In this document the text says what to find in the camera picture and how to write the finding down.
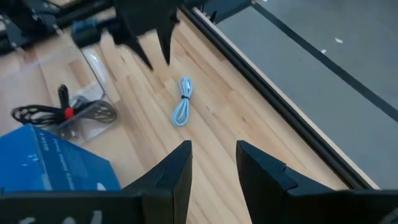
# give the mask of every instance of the gray floor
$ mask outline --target gray floor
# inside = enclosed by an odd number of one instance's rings
[[[397,17],[382,13],[382,7],[375,4],[356,7],[347,2],[268,0],[263,4],[312,45],[326,49],[327,56],[373,92],[398,106],[398,64],[393,61],[398,58],[397,39],[394,41],[398,29],[386,28],[392,22],[383,26],[369,22],[375,17],[397,22]],[[373,9],[377,12],[370,15],[367,10]],[[358,17],[350,15],[351,11]],[[398,123],[253,8],[217,26],[373,181],[384,189],[398,189]],[[377,26],[378,34],[373,34],[372,26]]]

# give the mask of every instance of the wooden table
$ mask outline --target wooden table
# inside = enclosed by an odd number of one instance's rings
[[[111,161],[122,186],[147,172],[183,140],[193,143],[193,182],[188,223],[250,223],[238,180],[235,145],[246,140],[287,163],[296,171],[333,189],[346,186],[310,149],[272,106],[179,14],[182,22],[174,31],[172,59],[168,67],[160,51],[156,33],[140,39],[155,70],[146,66],[125,47],[116,48],[105,35],[95,47],[109,75],[106,91],[120,113],[120,121],[111,129],[82,145]],[[72,45],[67,35],[37,44],[24,56],[14,52],[0,58],[0,74],[18,73],[28,64],[60,53]],[[55,89],[61,82],[82,86],[87,64],[82,58],[67,63],[67,71],[77,76],[71,82],[58,76],[58,65],[39,67],[29,80],[42,85],[46,94],[30,94],[29,99],[55,103]],[[171,123],[180,101],[178,81],[188,76],[195,89],[191,99],[190,120],[185,127]],[[0,88],[0,105],[6,107],[12,86]],[[10,122],[2,110],[3,123]],[[8,129],[18,124],[4,125]]]

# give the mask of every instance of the light blue cable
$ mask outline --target light blue cable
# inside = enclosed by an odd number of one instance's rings
[[[172,122],[176,127],[186,125],[189,119],[189,100],[193,92],[193,83],[188,77],[180,80],[180,92],[182,101],[173,113]]]

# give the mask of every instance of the red cable tie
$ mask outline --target red cable tie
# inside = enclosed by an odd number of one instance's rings
[[[75,110],[73,108],[67,108],[65,110],[65,119],[71,119],[75,115]]]

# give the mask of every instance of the blue box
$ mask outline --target blue box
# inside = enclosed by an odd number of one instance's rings
[[[31,124],[0,138],[0,188],[121,189],[109,161]]]

